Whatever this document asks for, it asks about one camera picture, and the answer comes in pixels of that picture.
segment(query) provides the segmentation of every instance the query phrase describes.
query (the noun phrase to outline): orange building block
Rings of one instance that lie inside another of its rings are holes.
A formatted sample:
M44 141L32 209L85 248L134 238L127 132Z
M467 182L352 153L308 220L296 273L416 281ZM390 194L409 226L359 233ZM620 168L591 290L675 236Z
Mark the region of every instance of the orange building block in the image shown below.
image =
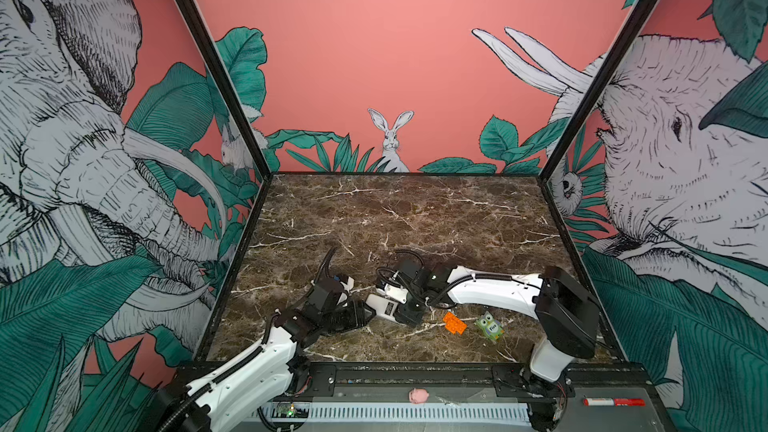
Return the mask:
M446 322L446 329L452 334L458 332L458 334L461 335L467 328L467 325L451 312L447 312L446 316L442 318L442 321Z

